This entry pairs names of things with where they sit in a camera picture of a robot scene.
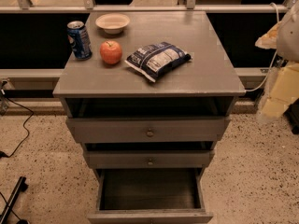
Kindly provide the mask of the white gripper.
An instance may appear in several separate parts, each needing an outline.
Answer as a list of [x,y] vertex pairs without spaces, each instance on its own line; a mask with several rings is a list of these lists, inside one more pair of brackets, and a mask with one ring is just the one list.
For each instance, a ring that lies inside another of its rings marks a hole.
[[299,63],[287,62],[272,68],[258,104],[257,120],[261,124],[279,119],[299,99]]

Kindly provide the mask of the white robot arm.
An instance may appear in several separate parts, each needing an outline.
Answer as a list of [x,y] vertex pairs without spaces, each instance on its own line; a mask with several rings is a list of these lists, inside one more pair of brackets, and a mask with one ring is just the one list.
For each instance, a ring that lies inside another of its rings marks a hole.
[[271,68],[258,105],[258,120],[266,123],[280,118],[299,99],[299,1],[255,46],[274,49],[286,65]]

